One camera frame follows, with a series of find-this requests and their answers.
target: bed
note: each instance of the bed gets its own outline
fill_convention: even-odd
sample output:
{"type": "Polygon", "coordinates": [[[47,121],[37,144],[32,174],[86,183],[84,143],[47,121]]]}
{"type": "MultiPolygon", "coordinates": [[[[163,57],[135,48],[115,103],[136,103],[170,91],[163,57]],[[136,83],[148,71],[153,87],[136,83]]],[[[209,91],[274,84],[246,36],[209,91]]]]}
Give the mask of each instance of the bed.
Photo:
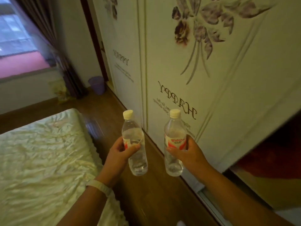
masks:
{"type": "MultiPolygon", "coordinates": [[[[56,225],[101,169],[76,109],[0,135],[1,225],[56,225]]],[[[128,225],[113,192],[99,225],[128,225]]]]}

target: wooden floor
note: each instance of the wooden floor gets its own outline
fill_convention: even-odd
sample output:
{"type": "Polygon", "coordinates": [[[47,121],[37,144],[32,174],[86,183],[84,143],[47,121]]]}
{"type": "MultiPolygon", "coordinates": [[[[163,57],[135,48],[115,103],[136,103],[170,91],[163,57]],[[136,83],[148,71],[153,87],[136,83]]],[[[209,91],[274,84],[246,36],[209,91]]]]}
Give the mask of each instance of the wooden floor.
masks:
{"type": "MultiPolygon", "coordinates": [[[[122,112],[125,110],[110,90],[101,96],[90,92],[83,99],[63,105],[51,99],[2,114],[0,134],[69,108],[78,109],[88,120],[98,123],[100,131],[93,135],[104,162],[111,145],[121,136],[122,112]]],[[[130,225],[176,226],[179,220],[187,226],[218,225],[186,183],[166,173],[162,153],[148,138],[146,153],[148,172],[136,177],[126,167],[120,182],[114,187],[130,225]]]]}

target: forearm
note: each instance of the forearm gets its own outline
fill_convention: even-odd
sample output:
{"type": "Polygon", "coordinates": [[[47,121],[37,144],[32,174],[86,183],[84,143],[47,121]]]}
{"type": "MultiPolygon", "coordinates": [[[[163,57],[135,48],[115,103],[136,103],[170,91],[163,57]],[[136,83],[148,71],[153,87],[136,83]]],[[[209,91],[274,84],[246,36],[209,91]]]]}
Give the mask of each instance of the forearm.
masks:
{"type": "Polygon", "coordinates": [[[214,168],[206,172],[205,178],[200,177],[233,225],[291,225],[251,199],[214,168]]]}
{"type": "Polygon", "coordinates": [[[97,225],[106,201],[103,192],[88,186],[57,226],[97,225]]]}

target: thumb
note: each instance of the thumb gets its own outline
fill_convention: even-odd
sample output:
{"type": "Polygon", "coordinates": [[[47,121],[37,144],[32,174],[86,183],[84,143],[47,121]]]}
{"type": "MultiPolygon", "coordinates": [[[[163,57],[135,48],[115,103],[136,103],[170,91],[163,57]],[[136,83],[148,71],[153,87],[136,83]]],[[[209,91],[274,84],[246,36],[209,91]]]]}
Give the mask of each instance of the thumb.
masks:
{"type": "Polygon", "coordinates": [[[140,144],[133,144],[129,148],[127,148],[125,151],[121,152],[124,157],[127,159],[131,157],[134,153],[136,153],[140,149],[141,145],[140,144]]]}
{"type": "Polygon", "coordinates": [[[178,148],[174,148],[174,147],[167,147],[166,150],[174,157],[176,157],[177,159],[181,160],[182,156],[183,156],[183,151],[178,149],[178,148]]]}

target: white wristband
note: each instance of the white wristband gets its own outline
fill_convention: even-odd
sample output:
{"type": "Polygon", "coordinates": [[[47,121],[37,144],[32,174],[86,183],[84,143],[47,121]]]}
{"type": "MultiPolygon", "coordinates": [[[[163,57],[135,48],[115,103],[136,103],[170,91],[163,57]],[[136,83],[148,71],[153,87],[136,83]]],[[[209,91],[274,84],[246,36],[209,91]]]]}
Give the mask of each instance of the white wristband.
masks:
{"type": "Polygon", "coordinates": [[[86,187],[87,186],[93,186],[95,187],[96,189],[99,189],[101,192],[103,192],[106,197],[109,197],[112,189],[110,189],[109,187],[107,187],[105,184],[99,182],[99,181],[96,181],[96,180],[90,180],[88,181],[88,183],[86,184],[86,187]]]}

